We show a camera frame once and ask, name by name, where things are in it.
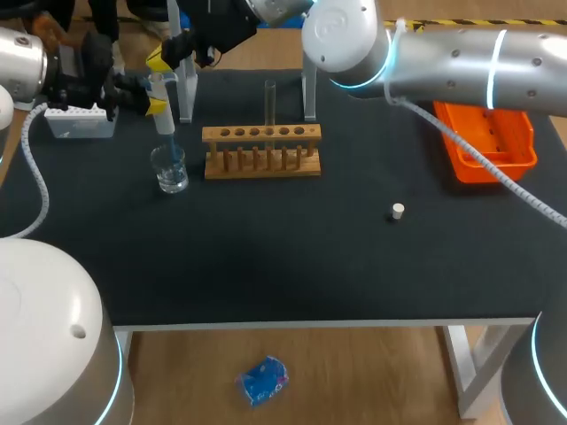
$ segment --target glass test tube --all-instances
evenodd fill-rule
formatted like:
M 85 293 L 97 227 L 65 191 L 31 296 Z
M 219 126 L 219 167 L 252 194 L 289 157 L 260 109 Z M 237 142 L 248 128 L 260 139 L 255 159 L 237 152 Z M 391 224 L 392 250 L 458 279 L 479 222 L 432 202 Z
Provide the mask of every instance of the glass test tube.
M 276 82 L 266 80 L 264 83 L 264 126 L 266 126 L 266 133 L 269 135 L 274 134 L 274 125 L 276 124 Z M 266 142 L 266 149 L 269 147 L 272 150 L 275 148 L 274 142 Z

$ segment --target yellow and black tape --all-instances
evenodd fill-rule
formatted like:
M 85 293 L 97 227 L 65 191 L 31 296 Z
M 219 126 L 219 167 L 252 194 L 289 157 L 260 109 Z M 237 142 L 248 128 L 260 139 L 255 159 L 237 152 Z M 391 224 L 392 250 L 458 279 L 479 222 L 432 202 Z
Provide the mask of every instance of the yellow and black tape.
M 90 16 L 75 16 L 74 21 L 77 22 L 92 22 Z M 139 22 L 138 18 L 130 18 L 126 16 L 119 16 L 120 23 L 135 23 Z M 387 27 L 396 25 L 395 20 L 385 20 L 384 23 Z M 565 19 L 414 19 L 406 20 L 408 27 L 417 30 L 426 25 L 443 25 L 443 26 L 457 26 L 457 25 L 545 25 L 545 26 L 567 26 Z
M 395 20 L 386 20 L 384 22 L 388 27 L 396 24 Z M 543 25 L 543 26 L 567 26 L 565 19 L 415 19 L 406 20 L 406 25 L 414 29 L 420 30 L 426 25 L 442 25 L 442 26 L 462 26 L 462 25 Z

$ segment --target wooden peg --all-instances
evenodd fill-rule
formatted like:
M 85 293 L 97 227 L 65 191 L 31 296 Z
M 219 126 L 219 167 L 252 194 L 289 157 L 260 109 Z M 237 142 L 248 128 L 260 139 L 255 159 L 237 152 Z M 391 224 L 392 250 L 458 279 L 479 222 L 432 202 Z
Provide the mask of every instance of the wooden peg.
M 285 146 L 282 147 L 282 169 L 287 170 L 287 148 Z
M 315 140 L 310 140 L 309 143 L 307 144 L 307 156 L 313 157 L 314 152 L 315 152 Z
M 303 152 L 303 149 L 301 148 L 301 145 L 298 145 L 297 153 L 295 154 L 295 167 L 298 170 L 301 168 L 301 153 L 302 152 Z
M 222 151 L 222 161 L 224 162 L 224 171 L 228 172 L 230 170 L 230 154 L 228 149 Z
M 211 160 L 216 164 L 216 142 L 210 142 L 209 148 L 211 149 Z
M 252 148 L 252 166 L 254 167 L 254 171 L 258 170 L 258 146 L 254 146 Z
M 242 171 L 245 168 L 245 155 L 242 152 L 242 147 L 238 147 L 237 149 L 237 159 L 238 159 L 238 171 Z
M 272 171 L 272 147 L 266 147 L 266 166 L 268 171 Z

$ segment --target wooden floor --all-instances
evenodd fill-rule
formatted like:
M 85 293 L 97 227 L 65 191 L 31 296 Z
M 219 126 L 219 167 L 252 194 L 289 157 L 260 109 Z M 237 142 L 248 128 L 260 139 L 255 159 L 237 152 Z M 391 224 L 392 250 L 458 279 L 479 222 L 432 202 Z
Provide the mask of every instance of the wooden floor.
M 119 7 L 124 15 L 122 0 Z M 388 0 L 382 10 L 385 19 L 565 18 L 564 0 Z M 77 4 L 76 13 L 89 13 L 86 2 Z M 82 34 L 88 27 L 75 24 L 74 32 Z M 127 24 L 120 44 L 128 67 L 140 67 L 157 41 L 137 24 Z M 219 68 L 300 65 L 299 32 L 271 30 L 225 55 Z M 21 120 L 19 115 L 0 182 L 17 146 Z M 567 135 L 564 121 L 556 125 Z M 234 381 L 266 355 L 288 367 L 290 383 L 276 398 L 251 409 Z M 135 335 L 129 366 L 136 388 L 134 425 L 464 423 L 456 412 L 445 348 L 434 328 L 141 333 Z M 497 402 L 477 422 L 504 423 Z

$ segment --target white cable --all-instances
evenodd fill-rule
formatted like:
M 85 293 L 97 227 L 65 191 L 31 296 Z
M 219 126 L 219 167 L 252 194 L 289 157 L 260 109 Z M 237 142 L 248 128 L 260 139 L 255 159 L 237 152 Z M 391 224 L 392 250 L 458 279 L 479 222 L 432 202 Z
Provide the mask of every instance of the white cable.
M 29 236 L 34 230 L 42 225 L 45 217 L 47 217 L 47 212 L 50 209 L 50 194 L 47 191 L 47 185 L 45 184 L 45 180 L 43 179 L 42 174 L 40 173 L 39 168 L 34 161 L 32 151 L 29 149 L 29 128 L 31 127 L 34 118 L 44 112 L 46 109 L 47 104 L 37 105 L 28 114 L 21 129 L 21 149 L 24 152 L 24 157 L 26 158 L 26 162 L 29 165 L 29 169 L 34 175 L 35 182 L 37 183 L 37 188 L 39 189 L 39 193 L 42 197 L 42 209 L 40 210 L 39 215 L 32 224 L 30 224 L 21 232 L 16 233 L 15 235 L 7 236 L 10 238 L 22 238 Z
M 393 37 L 392 42 L 392 49 L 397 49 L 398 47 L 398 40 L 402 32 L 405 32 L 405 21 L 403 19 L 398 19 L 396 22 L 396 34 Z M 396 50 L 393 51 L 392 61 L 388 64 L 388 69 L 386 69 L 384 75 L 384 96 L 389 104 L 396 104 L 399 106 L 403 106 L 410 111 L 415 112 L 422 118 L 429 121 L 433 126 L 438 128 L 440 131 L 451 137 L 451 139 L 465 152 L 470 154 L 481 166 L 483 166 L 488 173 L 492 174 L 500 183 L 506 186 L 508 189 L 512 191 L 515 195 L 520 197 L 523 201 L 525 201 L 529 206 L 535 208 L 538 212 L 542 213 L 550 220 L 561 226 L 562 228 L 567 229 L 567 218 L 551 208 L 549 205 L 545 204 L 543 201 L 540 201 L 522 186 L 514 182 L 510 179 L 505 173 L 503 173 L 497 166 L 495 166 L 492 162 L 490 162 L 482 153 L 477 151 L 472 145 L 470 145 L 466 140 L 456 134 L 451 128 L 447 127 L 443 122 L 438 120 L 436 117 L 425 111 L 423 108 L 420 108 L 416 104 L 412 104 L 411 102 L 407 101 L 404 98 L 392 98 L 390 94 L 390 78 L 392 76 L 393 71 L 393 64 L 395 64 L 396 59 Z
M 390 79 L 392 78 L 392 72 L 396 60 L 398 59 L 398 44 L 400 43 L 400 37 L 402 34 L 406 32 L 406 20 L 405 19 L 398 19 L 396 20 L 396 32 L 393 35 L 392 45 L 390 49 L 392 49 L 392 55 L 388 63 L 386 63 L 386 69 L 384 73 L 384 97 L 388 104 L 397 104 L 399 99 L 392 97 L 390 94 Z

